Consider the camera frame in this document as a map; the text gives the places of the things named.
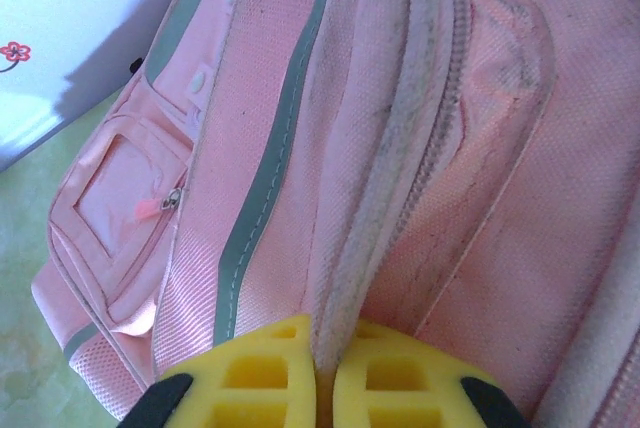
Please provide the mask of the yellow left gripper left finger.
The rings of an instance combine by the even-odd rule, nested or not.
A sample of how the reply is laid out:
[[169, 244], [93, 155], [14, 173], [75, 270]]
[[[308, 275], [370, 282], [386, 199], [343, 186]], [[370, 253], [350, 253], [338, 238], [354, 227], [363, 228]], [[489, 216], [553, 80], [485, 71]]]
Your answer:
[[167, 369], [117, 428], [316, 428], [310, 317], [297, 315]]

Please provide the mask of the pink school backpack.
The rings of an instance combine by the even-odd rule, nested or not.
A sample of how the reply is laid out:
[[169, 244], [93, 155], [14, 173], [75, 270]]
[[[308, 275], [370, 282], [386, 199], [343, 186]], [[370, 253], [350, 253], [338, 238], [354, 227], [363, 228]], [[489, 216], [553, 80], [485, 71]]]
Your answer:
[[640, 0], [172, 0], [47, 241], [34, 300], [120, 422], [307, 315], [322, 428], [361, 320], [532, 428], [640, 428]]

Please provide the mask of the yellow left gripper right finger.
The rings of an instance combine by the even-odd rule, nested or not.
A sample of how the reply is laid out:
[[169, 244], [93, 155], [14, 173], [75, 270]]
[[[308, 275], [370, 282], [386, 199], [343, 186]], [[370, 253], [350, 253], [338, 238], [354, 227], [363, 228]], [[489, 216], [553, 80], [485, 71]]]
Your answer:
[[336, 372], [332, 411], [333, 428], [532, 428], [487, 373], [364, 320]]

